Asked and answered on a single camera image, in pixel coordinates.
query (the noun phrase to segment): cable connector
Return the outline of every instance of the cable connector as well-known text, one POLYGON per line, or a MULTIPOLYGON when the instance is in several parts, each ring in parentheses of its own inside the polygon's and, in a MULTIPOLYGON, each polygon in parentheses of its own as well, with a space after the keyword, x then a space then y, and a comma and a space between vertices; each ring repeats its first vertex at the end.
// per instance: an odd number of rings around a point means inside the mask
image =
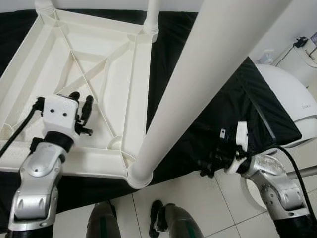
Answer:
POLYGON ((33 104, 32 108, 42 112, 44 109, 44 101, 44 97, 38 97, 37 101, 35 102, 35 104, 33 104))
POLYGON ((300 38, 296 38, 297 42, 293 44, 293 46, 296 46, 297 48, 303 47, 306 42, 308 41, 308 38, 305 36, 301 36, 300 38))

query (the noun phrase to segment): black shoe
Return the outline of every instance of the black shoe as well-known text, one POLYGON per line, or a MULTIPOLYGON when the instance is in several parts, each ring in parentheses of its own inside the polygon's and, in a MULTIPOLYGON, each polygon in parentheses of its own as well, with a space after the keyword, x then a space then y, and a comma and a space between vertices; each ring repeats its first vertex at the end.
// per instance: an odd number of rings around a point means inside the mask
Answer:
POLYGON ((160 200, 156 200, 152 203, 151 214, 150 214, 151 223, 150 223, 150 230, 149 230, 149 235, 151 238, 159 237, 159 232, 157 232, 154 229, 154 223, 157 220, 158 213, 162 207, 163 207, 163 203, 160 200))

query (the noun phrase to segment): metal arm segment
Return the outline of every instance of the metal arm segment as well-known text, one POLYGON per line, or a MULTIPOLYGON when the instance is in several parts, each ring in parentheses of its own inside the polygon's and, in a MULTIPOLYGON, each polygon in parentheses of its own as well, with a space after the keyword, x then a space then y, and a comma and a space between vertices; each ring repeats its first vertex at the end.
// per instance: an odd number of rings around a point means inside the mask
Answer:
POLYGON ((255 155, 242 174, 257 186, 281 238, 316 238, 317 230, 297 185, 274 157, 255 155))
POLYGON ((20 169, 21 186, 15 193, 9 220, 12 231, 50 226, 55 221, 57 182, 66 151, 57 145, 40 143, 20 169))

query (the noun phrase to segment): black cloth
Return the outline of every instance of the black cloth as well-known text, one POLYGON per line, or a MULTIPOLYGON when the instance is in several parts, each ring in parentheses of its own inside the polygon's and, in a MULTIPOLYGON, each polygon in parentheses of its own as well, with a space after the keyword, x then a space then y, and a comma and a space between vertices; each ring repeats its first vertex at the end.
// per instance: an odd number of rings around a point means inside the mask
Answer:
MULTIPOLYGON (((142 24, 146 14, 131 10, 74 10, 84 14, 142 24)), ((147 126, 154 116, 196 13, 161 12, 159 35, 152 46, 147 126)), ((36 18, 33 10, 0 14, 0 75, 36 18)), ((209 103, 154 171, 151 184, 173 179, 202 168, 216 146, 222 128, 247 121, 249 151, 257 153, 276 143, 299 139, 300 132, 249 58, 209 103)), ((19 186, 18 173, 0 173, 0 198, 10 210, 19 186)), ((57 211, 113 199, 134 192, 119 179, 63 176, 58 184, 57 211)), ((5 220, 0 216, 0 223, 5 220)))

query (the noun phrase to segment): black cable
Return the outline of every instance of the black cable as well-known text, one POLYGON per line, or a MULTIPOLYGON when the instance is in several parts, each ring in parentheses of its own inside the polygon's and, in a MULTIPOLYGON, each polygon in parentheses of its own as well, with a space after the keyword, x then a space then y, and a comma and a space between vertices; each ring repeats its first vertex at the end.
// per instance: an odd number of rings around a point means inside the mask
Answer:
POLYGON ((45 98, 38 97, 36 103, 32 106, 32 109, 29 112, 26 119, 23 121, 23 123, 19 126, 19 128, 15 131, 15 133, 10 137, 10 139, 6 142, 6 144, 0 150, 0 158, 5 153, 5 151, 8 149, 8 147, 12 144, 12 142, 17 138, 17 136, 21 133, 21 131, 25 128, 25 126, 29 123, 29 121, 32 119, 32 116, 34 115, 35 111, 36 110, 43 111, 44 100, 45 100, 45 98))
POLYGON ((294 45, 292 45, 292 47, 288 50, 288 52, 283 56, 283 58, 281 58, 280 60, 279 60, 279 62, 276 64, 276 67, 278 66, 278 64, 279 63, 281 63, 281 61, 283 60, 283 59, 285 59, 285 57, 290 53, 290 51, 292 50, 294 48, 294 45))
POLYGON ((306 205, 307 205, 307 208, 309 210, 309 213, 311 214, 311 219, 313 221, 313 223, 315 225, 317 225, 317 220, 316 220, 316 217, 314 215, 314 211, 313 211, 313 208, 312 208, 312 205, 311 205, 311 202, 309 201, 309 198, 308 198, 308 194, 307 194, 307 191, 306 191, 306 188, 305 188, 305 185, 304 185, 304 182, 303 182, 303 178, 301 176, 301 173, 299 172, 299 169, 297 167, 297 164, 295 162, 295 160, 293 159, 293 157, 291 156, 291 154, 286 150, 284 149, 282 146, 279 146, 279 145, 274 145, 273 148, 277 148, 281 151, 284 152, 284 154, 288 157, 288 159, 291 161, 293 167, 294 167, 294 170, 295 170, 295 173, 297 175, 297 178, 298 178, 298 181, 299 181, 299 184, 302 188, 302 191, 303 191, 303 195, 304 195, 304 198, 305 198, 305 201, 306 201, 306 205))
POLYGON ((21 133, 21 131, 24 129, 24 127, 29 123, 29 121, 32 119, 32 116, 34 115, 36 109, 33 107, 26 117, 26 119, 23 121, 23 123, 19 126, 19 128, 15 131, 15 133, 10 137, 10 139, 6 142, 6 144, 2 147, 0 150, 0 158, 5 153, 5 151, 8 149, 8 147, 12 144, 12 142, 16 139, 16 137, 21 133))

